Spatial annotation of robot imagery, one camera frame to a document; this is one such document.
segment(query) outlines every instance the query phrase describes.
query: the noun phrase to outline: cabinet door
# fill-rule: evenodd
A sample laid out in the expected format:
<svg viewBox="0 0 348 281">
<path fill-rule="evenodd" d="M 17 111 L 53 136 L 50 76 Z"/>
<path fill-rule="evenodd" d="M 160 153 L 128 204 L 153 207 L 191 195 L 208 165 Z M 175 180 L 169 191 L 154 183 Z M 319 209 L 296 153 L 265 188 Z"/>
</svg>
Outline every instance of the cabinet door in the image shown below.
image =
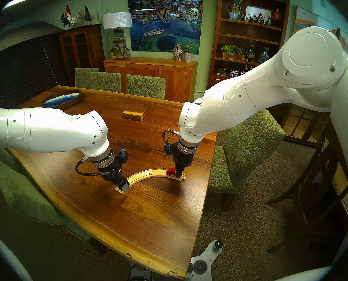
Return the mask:
<svg viewBox="0 0 348 281">
<path fill-rule="evenodd" d="M 185 67 L 159 66 L 159 77 L 166 79 L 166 100 L 180 103 L 186 101 L 187 72 L 188 68 Z"/>
<path fill-rule="evenodd" d="M 158 65 L 129 63 L 128 74 L 158 77 Z"/>
<path fill-rule="evenodd" d="M 71 86 L 75 86 L 75 73 L 74 69 L 78 67 L 77 58 L 75 57 L 75 51 L 72 44 L 71 35 L 60 36 L 60 43 L 62 49 L 62 56 L 66 66 L 67 75 L 70 80 Z"/>
<path fill-rule="evenodd" d="M 128 69 L 124 63 L 105 63 L 105 72 L 120 73 L 122 82 L 122 93 L 126 93 L 126 74 Z"/>
<path fill-rule="evenodd" d="M 92 54 L 90 40 L 88 32 L 84 31 L 81 33 L 73 34 L 73 41 L 75 45 L 75 54 L 79 58 L 80 68 L 93 67 Z"/>
</svg>

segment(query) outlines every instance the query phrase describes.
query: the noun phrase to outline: wooden train track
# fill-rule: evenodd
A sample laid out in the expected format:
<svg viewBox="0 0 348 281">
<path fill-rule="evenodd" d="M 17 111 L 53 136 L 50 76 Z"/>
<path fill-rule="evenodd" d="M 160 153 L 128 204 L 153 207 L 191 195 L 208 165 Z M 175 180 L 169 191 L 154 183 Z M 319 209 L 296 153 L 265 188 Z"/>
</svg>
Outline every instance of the wooden train track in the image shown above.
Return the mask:
<svg viewBox="0 0 348 281">
<path fill-rule="evenodd" d="M 144 170 L 141 172 L 138 172 L 129 178 L 127 178 L 128 182 L 130 183 L 130 188 L 133 186 L 135 183 L 138 183 L 144 179 L 151 178 L 151 177 L 167 177 L 167 178 L 172 178 L 177 181 L 186 181 L 185 175 L 182 173 L 180 175 L 180 178 L 176 178 L 175 176 L 172 175 L 167 175 L 166 174 L 166 169 L 148 169 Z M 116 191 L 118 191 L 120 194 L 123 194 L 124 191 L 121 191 L 118 187 L 115 188 Z"/>
</svg>

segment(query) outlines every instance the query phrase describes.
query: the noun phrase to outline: wooden block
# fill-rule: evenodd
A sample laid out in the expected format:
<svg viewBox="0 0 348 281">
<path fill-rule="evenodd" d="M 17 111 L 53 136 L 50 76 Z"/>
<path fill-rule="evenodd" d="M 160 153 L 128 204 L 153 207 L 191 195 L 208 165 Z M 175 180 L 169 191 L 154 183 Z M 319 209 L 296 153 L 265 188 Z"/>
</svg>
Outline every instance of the wooden block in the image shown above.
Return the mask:
<svg viewBox="0 0 348 281">
<path fill-rule="evenodd" d="M 149 106 L 142 104 L 137 106 L 130 106 L 122 113 L 122 118 L 141 122 L 149 112 Z"/>
</svg>

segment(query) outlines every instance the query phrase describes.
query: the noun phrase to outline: green wall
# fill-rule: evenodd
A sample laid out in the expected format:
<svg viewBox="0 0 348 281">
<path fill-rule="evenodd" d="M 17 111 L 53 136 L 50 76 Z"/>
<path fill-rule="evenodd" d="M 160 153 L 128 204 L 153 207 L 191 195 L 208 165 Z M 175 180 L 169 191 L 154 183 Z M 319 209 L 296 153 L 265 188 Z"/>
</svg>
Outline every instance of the green wall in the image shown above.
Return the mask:
<svg viewBox="0 0 348 281">
<path fill-rule="evenodd" d="M 294 32 L 296 6 L 319 15 L 348 34 L 347 20 L 327 0 L 290 0 L 289 19 L 287 23 L 286 37 L 284 39 L 285 42 Z"/>
<path fill-rule="evenodd" d="M 17 14 L 17 19 L 15 21 L 0 26 L 0 34 L 36 21 L 45 21 L 54 26 L 63 28 L 60 17 L 61 14 L 65 12 L 66 5 L 70 6 L 70 11 L 73 16 L 79 11 L 84 11 L 84 6 L 87 5 L 87 8 L 92 15 L 93 24 L 102 24 L 102 15 L 105 13 L 128 12 L 128 0 L 52 0 L 46 5 L 35 8 L 34 12 L 28 11 L 26 13 Z M 195 98 L 202 97 L 207 89 L 213 50 L 214 31 L 216 28 L 217 5 L 218 0 L 204 0 L 200 51 L 199 55 L 193 56 L 193 60 L 198 61 Z M 79 19 L 75 24 L 75 27 L 83 26 L 85 24 L 85 20 Z M 105 30 L 101 26 L 101 35 L 105 58 L 110 58 L 110 42 L 113 37 L 112 30 Z M 129 28 L 125 28 L 125 36 L 126 44 L 131 46 Z M 173 54 L 168 52 L 131 51 L 131 55 L 140 57 L 173 58 Z"/>
</svg>

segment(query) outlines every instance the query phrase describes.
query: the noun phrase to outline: harbor photo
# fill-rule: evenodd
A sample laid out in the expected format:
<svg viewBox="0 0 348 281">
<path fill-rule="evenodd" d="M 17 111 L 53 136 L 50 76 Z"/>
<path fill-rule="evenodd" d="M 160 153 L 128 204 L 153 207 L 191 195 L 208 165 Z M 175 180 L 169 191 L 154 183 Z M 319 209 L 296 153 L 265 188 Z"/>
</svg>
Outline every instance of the harbor photo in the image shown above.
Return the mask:
<svg viewBox="0 0 348 281">
<path fill-rule="evenodd" d="M 172 52 L 190 42 L 199 54 L 203 0 L 129 0 L 132 51 Z"/>
</svg>

